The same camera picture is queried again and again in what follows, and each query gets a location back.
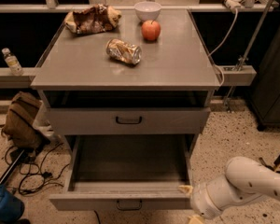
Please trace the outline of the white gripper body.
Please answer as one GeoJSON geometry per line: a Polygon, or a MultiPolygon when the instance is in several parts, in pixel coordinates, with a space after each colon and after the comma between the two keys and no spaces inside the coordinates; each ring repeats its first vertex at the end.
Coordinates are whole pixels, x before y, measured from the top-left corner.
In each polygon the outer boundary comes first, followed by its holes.
{"type": "Polygon", "coordinates": [[[193,188],[190,206],[205,219],[213,219],[222,214],[231,200],[231,186],[224,175],[203,182],[193,188]]]}

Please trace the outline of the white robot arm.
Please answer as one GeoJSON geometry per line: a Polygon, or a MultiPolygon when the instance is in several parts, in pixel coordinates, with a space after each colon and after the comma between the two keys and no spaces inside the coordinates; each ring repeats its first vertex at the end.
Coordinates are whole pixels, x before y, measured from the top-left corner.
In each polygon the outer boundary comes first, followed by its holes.
{"type": "Polygon", "coordinates": [[[188,224],[205,224],[207,219],[219,217],[224,210],[262,202],[268,197],[280,202],[280,174],[247,157],[231,158],[224,173],[196,186],[178,187],[189,197],[188,224]]]}

